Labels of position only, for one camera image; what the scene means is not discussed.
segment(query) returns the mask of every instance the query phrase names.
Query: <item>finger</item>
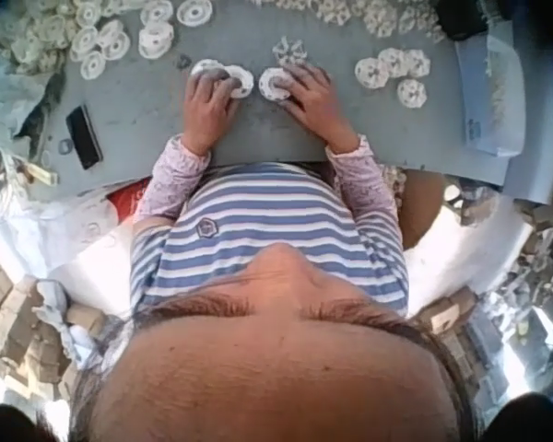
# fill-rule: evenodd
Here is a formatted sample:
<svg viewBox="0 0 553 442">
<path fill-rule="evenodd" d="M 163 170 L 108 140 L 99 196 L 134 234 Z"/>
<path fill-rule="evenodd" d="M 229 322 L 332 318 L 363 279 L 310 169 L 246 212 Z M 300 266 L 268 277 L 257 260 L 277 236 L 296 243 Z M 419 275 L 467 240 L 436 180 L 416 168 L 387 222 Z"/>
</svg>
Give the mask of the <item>finger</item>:
<svg viewBox="0 0 553 442">
<path fill-rule="evenodd" d="M 199 72 L 194 76 L 189 76 L 186 80 L 186 90 L 184 91 L 184 100 L 193 99 L 196 88 L 199 85 L 203 72 Z"/>
<path fill-rule="evenodd" d="M 293 115 L 299 122 L 305 124 L 305 112 L 299 104 L 294 103 L 290 99 L 283 99 L 279 101 L 278 104 L 285 108 L 285 110 Z"/>
<path fill-rule="evenodd" d="M 211 103 L 217 105 L 218 107 L 225 108 L 229 103 L 231 92 L 240 86 L 241 81 L 237 78 L 232 77 L 221 81 L 213 91 Z"/>
<path fill-rule="evenodd" d="M 307 89 L 294 77 L 290 80 L 285 80 L 283 78 L 275 78 L 273 84 L 276 87 L 285 89 L 289 94 L 295 97 L 299 101 L 303 101 L 303 97 L 307 94 Z"/>
<path fill-rule="evenodd" d="M 310 71 L 312 73 L 313 78 L 315 78 L 315 80 L 320 85 L 322 85 L 323 87 L 330 86 L 330 78 L 329 78 L 328 74 L 321 67 L 315 67 L 315 66 L 312 66 L 309 63 L 304 64 L 303 67 L 305 67 L 305 69 L 307 69 L 308 71 Z"/>
<path fill-rule="evenodd" d="M 228 122 L 233 122 L 233 119 L 236 117 L 236 112 L 240 107 L 241 101 L 239 99 L 233 99 L 228 103 L 226 108 L 226 113 L 228 114 Z"/>
<path fill-rule="evenodd" d="M 199 80 L 199 84 L 194 93 L 195 99 L 200 99 L 207 103 L 211 100 L 213 88 L 219 80 L 228 78 L 229 74 L 223 69 L 210 69 L 205 71 Z"/>
<path fill-rule="evenodd" d="M 303 66 L 287 64 L 285 69 L 293 76 L 293 78 L 308 89 L 315 89 L 320 86 L 317 80 L 313 78 L 312 73 Z"/>
</svg>

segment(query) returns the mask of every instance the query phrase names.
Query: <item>striped shirt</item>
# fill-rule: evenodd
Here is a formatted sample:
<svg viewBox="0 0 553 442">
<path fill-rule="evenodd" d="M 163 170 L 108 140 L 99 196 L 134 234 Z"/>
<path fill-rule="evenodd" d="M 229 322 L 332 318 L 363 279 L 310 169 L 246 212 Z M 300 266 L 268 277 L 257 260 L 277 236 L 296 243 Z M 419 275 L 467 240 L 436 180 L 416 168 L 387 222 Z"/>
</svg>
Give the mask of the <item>striped shirt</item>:
<svg viewBox="0 0 553 442">
<path fill-rule="evenodd" d="M 178 137 L 170 140 L 135 222 L 161 215 L 176 222 L 135 238 L 132 306 L 237 273 L 259 250 L 285 242 L 405 314 L 407 274 L 394 198 L 371 149 L 363 137 L 356 152 L 328 151 L 328 157 L 341 192 L 305 169 L 279 163 L 224 168 L 201 185 L 208 158 L 190 154 Z"/>
</svg>

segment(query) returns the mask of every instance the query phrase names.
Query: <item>forehead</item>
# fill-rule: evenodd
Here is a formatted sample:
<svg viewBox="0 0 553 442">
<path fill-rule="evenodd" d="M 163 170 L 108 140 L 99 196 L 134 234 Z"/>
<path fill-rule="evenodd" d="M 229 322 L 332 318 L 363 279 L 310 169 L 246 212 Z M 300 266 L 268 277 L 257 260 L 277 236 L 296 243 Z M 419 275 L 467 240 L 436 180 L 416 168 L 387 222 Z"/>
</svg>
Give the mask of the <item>forehead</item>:
<svg viewBox="0 0 553 442">
<path fill-rule="evenodd" d="M 95 422 L 109 435 L 152 427 L 196 434 L 199 425 L 208 440 L 222 428 L 270 440 L 279 429 L 336 432 L 333 423 L 344 422 L 375 436 L 376 421 L 395 427 L 432 417 L 444 428 L 452 405 L 430 360 L 401 338 L 346 324 L 171 320 L 130 343 L 99 395 Z M 125 416 L 123 425 L 112 424 L 115 415 Z"/>
</svg>

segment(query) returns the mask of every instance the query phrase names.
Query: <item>person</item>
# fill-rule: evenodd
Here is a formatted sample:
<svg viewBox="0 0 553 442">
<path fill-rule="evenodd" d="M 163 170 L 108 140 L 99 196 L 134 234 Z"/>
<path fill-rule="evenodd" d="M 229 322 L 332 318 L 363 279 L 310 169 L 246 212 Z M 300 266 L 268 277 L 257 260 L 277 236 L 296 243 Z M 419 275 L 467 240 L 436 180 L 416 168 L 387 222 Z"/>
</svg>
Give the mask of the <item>person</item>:
<svg viewBox="0 0 553 442">
<path fill-rule="evenodd" d="M 325 71 L 287 69 L 280 104 L 335 178 L 210 169 L 239 82 L 191 76 L 135 213 L 128 343 L 78 383 L 70 442 L 475 440 L 454 361 L 405 320 L 397 209 L 367 139 Z"/>
</svg>

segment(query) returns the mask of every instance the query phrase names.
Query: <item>mobile phone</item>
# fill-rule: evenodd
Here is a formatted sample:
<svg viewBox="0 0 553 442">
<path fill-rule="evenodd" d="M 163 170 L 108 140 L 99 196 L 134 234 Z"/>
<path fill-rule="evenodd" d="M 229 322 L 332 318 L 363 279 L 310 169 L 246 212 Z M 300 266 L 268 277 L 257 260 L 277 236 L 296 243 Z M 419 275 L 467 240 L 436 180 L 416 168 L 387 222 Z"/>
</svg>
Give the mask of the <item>mobile phone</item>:
<svg viewBox="0 0 553 442">
<path fill-rule="evenodd" d="M 94 136 L 86 106 L 78 106 L 65 119 L 74 149 L 84 170 L 102 161 L 102 152 Z"/>
</svg>

